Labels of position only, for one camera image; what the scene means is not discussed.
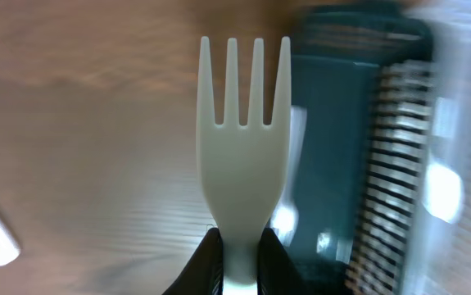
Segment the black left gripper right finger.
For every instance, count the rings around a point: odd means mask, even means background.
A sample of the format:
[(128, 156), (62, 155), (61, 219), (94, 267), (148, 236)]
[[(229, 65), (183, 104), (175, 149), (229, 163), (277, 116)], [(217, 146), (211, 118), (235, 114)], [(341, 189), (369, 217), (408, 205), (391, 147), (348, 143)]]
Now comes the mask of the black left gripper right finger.
[(257, 255), (259, 295), (310, 295), (296, 267), (271, 228), (265, 228)]

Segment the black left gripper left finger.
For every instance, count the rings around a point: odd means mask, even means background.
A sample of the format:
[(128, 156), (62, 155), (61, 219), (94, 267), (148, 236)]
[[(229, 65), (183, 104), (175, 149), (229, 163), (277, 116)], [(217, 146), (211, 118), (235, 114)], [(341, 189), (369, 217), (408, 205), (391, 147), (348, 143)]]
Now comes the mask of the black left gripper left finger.
[(162, 295), (222, 295), (223, 243), (218, 228), (210, 228), (175, 281)]

